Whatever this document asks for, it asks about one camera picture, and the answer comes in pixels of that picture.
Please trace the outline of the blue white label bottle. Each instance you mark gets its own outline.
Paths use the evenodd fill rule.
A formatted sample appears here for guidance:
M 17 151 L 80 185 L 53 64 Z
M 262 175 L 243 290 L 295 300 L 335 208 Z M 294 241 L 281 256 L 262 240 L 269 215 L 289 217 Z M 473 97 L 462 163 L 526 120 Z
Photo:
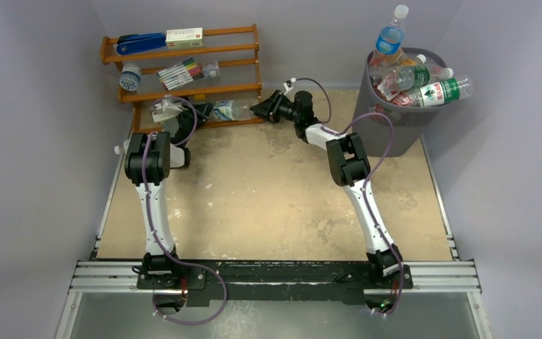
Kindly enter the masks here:
M 252 118 L 251 107 L 255 100 L 223 100 L 214 104 L 212 113 L 217 121 L 245 121 Z

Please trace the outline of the grey mesh waste bin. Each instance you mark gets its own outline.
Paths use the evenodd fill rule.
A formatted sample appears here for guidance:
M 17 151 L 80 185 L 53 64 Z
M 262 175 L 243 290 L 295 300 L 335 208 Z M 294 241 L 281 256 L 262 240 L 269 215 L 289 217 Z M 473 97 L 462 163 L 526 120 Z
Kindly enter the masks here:
M 414 67 L 415 81 L 408 90 L 454 76 L 454 71 L 448 68 L 443 59 L 434 52 L 411 47 L 405 47 L 402 51 L 397 64 L 393 66 L 402 64 L 405 59 L 413 59 L 417 54 L 424 54 L 427 58 L 424 65 Z M 387 155 L 398 157 L 412 147 L 438 113 L 449 104 L 421 108 L 400 107 L 392 102 L 386 102 L 376 89 L 382 74 L 380 77 L 368 75 L 368 58 L 353 118 L 359 118 L 366 113 L 374 113 L 374 116 L 356 122 L 353 130 L 362 137 L 370 156 L 380 156 L 385 147 L 389 146 Z M 389 67 L 392 66 L 383 66 L 383 71 Z

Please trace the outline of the orange juice bottle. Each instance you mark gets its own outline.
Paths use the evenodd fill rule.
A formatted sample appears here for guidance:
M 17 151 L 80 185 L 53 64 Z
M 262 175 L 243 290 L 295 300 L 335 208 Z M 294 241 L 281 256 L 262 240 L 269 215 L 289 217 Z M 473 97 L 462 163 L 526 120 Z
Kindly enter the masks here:
M 368 58 L 368 75 L 380 77 L 383 72 L 383 57 L 380 52 L 373 52 Z

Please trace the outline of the red cap water bottle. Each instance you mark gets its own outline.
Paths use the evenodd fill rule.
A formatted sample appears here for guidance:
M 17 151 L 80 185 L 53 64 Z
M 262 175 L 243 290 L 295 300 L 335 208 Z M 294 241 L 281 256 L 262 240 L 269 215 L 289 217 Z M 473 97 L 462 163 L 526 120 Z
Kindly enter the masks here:
M 406 91 L 402 84 L 397 81 L 383 79 L 377 86 L 377 90 L 386 102 L 392 102 L 398 95 Z

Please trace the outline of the dark green label bottle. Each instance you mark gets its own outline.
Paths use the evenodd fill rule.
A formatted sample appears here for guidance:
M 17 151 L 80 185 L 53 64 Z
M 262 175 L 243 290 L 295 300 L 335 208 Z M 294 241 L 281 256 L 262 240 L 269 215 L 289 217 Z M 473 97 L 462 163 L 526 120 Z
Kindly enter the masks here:
M 427 58 L 424 54 L 417 54 L 413 59 L 405 59 L 402 64 L 392 66 L 384 70 L 380 82 L 383 79 L 397 81 L 398 83 L 402 84 L 403 89 L 408 90 L 412 87 L 415 81 L 414 67 L 422 66 L 426 63 L 426 61 Z

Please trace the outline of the green label water bottle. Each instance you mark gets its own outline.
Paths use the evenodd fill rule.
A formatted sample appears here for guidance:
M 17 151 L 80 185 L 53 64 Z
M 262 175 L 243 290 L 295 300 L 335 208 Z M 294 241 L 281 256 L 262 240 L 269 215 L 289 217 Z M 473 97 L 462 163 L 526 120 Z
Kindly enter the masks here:
M 402 92 L 392 100 L 392 104 L 400 107 L 437 107 L 467 99 L 473 94 L 473 81 L 464 74 Z

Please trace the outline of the clear bottle blue label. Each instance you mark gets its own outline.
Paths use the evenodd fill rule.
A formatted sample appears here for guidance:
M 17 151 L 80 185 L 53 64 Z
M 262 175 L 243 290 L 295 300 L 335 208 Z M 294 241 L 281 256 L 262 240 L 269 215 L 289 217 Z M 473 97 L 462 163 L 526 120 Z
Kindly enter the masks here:
M 407 5 L 396 6 L 390 22 L 381 29 L 378 35 L 373 52 L 380 52 L 384 55 L 383 66 L 396 65 L 403 53 L 401 45 L 405 36 L 404 25 L 408 14 L 409 7 Z

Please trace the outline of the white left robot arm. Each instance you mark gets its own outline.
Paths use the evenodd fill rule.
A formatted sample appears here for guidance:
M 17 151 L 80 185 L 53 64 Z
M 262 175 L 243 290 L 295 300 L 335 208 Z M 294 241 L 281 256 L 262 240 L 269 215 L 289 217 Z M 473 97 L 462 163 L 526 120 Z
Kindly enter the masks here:
M 154 278 L 163 288 L 178 286 L 183 276 L 195 269 L 178 258 L 176 242 L 167 217 L 167 179 L 172 170 L 191 163 L 187 143 L 202 121 L 198 109 L 188 100 L 168 97 L 155 101 L 159 111 L 169 113 L 176 127 L 170 131 L 132 133 L 118 154 L 124 157 L 124 172 L 135 187 L 145 223 L 145 255 L 138 274 Z

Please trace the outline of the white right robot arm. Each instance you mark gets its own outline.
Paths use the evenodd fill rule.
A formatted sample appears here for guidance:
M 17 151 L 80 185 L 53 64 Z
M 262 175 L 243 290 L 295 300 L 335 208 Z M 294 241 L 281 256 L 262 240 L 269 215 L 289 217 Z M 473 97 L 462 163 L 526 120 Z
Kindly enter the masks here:
M 268 99 L 253 105 L 250 111 L 272 124 L 283 119 L 292 122 L 300 140 L 327 153 L 331 177 L 348 196 L 361 226 L 370 282 L 376 287 L 385 287 L 396 274 L 400 280 L 405 279 L 402 255 L 387 231 L 373 197 L 373 170 L 361 137 L 357 133 L 339 133 L 327 128 L 316 117 L 313 96 L 307 91 L 298 91 L 290 100 L 277 90 Z

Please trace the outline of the wooden shelf rack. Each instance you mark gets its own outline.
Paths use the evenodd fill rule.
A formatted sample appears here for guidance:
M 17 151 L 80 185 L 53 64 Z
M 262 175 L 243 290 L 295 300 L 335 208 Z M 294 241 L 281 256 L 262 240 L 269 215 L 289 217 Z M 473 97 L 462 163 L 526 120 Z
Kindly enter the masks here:
M 100 59 L 104 65 L 113 64 L 118 71 L 122 71 L 126 64 L 135 64 L 141 67 L 145 75 L 137 90 L 118 89 L 119 101 L 132 106 L 134 132 L 161 131 L 160 123 L 146 117 L 145 106 L 165 95 L 191 100 L 240 98 L 262 100 L 260 38 L 257 25 L 205 29 L 202 36 L 201 46 L 186 49 L 160 47 L 136 54 L 118 53 L 120 37 L 103 37 Z M 201 77 L 185 85 L 168 89 L 160 81 L 158 72 L 187 59 L 193 60 L 188 65 L 188 72 L 191 75 L 195 74 L 197 66 L 203 66 L 207 61 L 216 61 L 219 65 L 217 77 Z

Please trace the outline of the pack of coloured markers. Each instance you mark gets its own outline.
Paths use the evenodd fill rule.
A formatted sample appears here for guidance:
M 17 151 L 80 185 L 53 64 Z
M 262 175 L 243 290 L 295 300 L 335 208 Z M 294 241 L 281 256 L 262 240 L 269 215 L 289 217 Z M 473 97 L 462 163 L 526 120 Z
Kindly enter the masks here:
M 204 78 L 201 65 L 195 62 L 193 58 L 185 59 L 180 63 L 158 71 L 156 74 L 166 90 L 173 90 Z

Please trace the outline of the green white carton box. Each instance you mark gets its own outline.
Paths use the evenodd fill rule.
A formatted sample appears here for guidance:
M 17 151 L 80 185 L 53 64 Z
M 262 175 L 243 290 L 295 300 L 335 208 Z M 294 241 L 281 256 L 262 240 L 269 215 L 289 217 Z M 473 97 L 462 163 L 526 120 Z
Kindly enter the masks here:
M 163 124 L 166 120 L 175 118 L 178 115 L 179 110 L 177 110 L 176 108 L 157 109 L 152 107 L 149 112 L 153 122 L 156 125 L 160 125 Z

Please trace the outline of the white red box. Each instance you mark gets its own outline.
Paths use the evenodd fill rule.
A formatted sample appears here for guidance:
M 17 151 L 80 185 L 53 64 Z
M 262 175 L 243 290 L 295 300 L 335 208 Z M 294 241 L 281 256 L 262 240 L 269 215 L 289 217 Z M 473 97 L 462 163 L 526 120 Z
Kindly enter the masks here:
M 203 47 L 203 29 L 184 28 L 167 30 L 165 35 L 165 45 L 168 49 L 190 49 L 195 47 Z

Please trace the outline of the blue stapler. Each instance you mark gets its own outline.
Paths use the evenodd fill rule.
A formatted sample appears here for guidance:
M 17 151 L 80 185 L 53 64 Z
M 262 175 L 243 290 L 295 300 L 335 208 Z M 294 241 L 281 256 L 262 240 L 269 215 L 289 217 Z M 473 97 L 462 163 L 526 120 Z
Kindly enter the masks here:
M 116 43 L 116 52 L 120 55 L 142 53 L 166 46 L 166 34 L 154 32 L 147 34 L 123 35 Z

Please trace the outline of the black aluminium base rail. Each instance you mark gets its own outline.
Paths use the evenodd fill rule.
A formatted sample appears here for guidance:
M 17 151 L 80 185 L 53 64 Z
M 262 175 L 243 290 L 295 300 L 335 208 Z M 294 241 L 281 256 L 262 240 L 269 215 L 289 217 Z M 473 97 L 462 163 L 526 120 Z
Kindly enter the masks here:
M 211 301 L 336 301 L 385 310 L 413 293 L 481 292 L 472 261 L 412 261 L 406 277 L 372 281 L 363 261 L 201 260 L 200 268 L 172 279 L 145 279 L 137 261 L 84 261 L 76 266 L 71 292 L 143 293 L 176 298 L 190 307 Z

